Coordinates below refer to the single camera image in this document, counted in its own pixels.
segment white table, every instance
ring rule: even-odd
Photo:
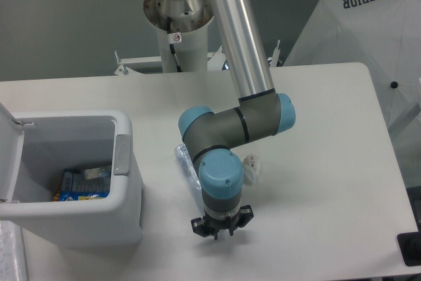
[[[396,235],[416,230],[370,75],[361,64],[275,68],[295,105],[293,129],[234,149],[262,158],[233,237],[201,238],[199,210],[175,160],[178,118],[194,105],[235,107],[228,72],[1,82],[10,111],[121,109],[145,182],[140,244],[71,250],[24,231],[30,280],[315,281],[421,272]]]

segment blue package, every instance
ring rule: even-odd
[[[110,187],[111,175],[86,179],[83,172],[65,170],[58,201],[103,199],[108,196]]]

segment blue joint cap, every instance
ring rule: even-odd
[[[277,134],[289,130],[295,124],[295,109],[291,99],[284,93],[278,93],[278,97],[281,102],[281,119]]]
[[[228,149],[209,151],[199,165],[202,190],[215,199],[235,197],[244,183],[243,164]]]
[[[206,113],[213,112],[209,107],[193,107],[183,112],[181,117],[178,119],[178,129],[180,130],[182,139],[184,139],[184,134],[186,133],[191,123]]]

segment gray wall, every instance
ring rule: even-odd
[[[293,47],[318,0],[251,0],[267,55]],[[158,55],[143,0],[0,0],[0,81],[106,76],[120,57]],[[210,29],[209,49],[220,39]]]

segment bin lid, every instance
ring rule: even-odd
[[[0,103],[0,199],[12,199],[23,145],[22,125]]]

